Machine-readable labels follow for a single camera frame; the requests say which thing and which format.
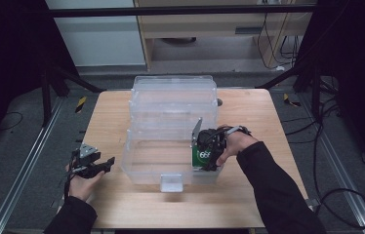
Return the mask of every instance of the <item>table top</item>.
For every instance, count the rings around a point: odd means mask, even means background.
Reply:
[[[267,90],[218,89],[218,124],[242,125],[264,141],[276,163],[304,185]],[[133,184],[121,170],[122,150],[130,127],[130,91],[100,94],[84,142],[97,147],[101,158],[115,157],[88,201],[97,211],[94,228],[250,228],[264,227],[253,187],[235,157],[224,165],[216,184],[184,186],[182,193],[161,193],[159,184]]]

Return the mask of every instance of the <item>hand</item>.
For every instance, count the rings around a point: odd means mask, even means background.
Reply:
[[[243,151],[243,149],[248,146],[259,142],[256,138],[245,135],[241,132],[234,132],[227,137],[227,147],[224,150],[223,154],[217,160],[217,166],[221,166],[227,161],[228,157],[237,155],[239,152]]]
[[[92,178],[83,178],[79,175],[73,175],[73,178],[70,181],[69,195],[86,202],[94,191],[96,184],[102,179],[103,175],[104,171],[99,172]]]

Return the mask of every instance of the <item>clear plastic container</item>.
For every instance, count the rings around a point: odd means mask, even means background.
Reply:
[[[178,192],[182,184],[214,183],[217,172],[191,166],[192,131],[217,127],[217,87],[211,76],[138,76],[130,100],[131,126],[121,167],[136,184],[161,184]]]

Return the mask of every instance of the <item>person's left hand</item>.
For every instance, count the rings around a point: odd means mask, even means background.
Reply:
[[[99,172],[92,178],[83,178],[79,175],[73,175],[73,178],[70,181],[69,196],[76,197],[86,202],[103,175],[104,171]]]

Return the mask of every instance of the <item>black sleeve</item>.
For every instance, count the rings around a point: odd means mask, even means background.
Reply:
[[[237,161],[253,185],[268,233],[326,233],[298,186],[273,160],[263,142],[250,145]]]
[[[97,213],[89,204],[68,197],[44,233],[89,234],[96,219]]]

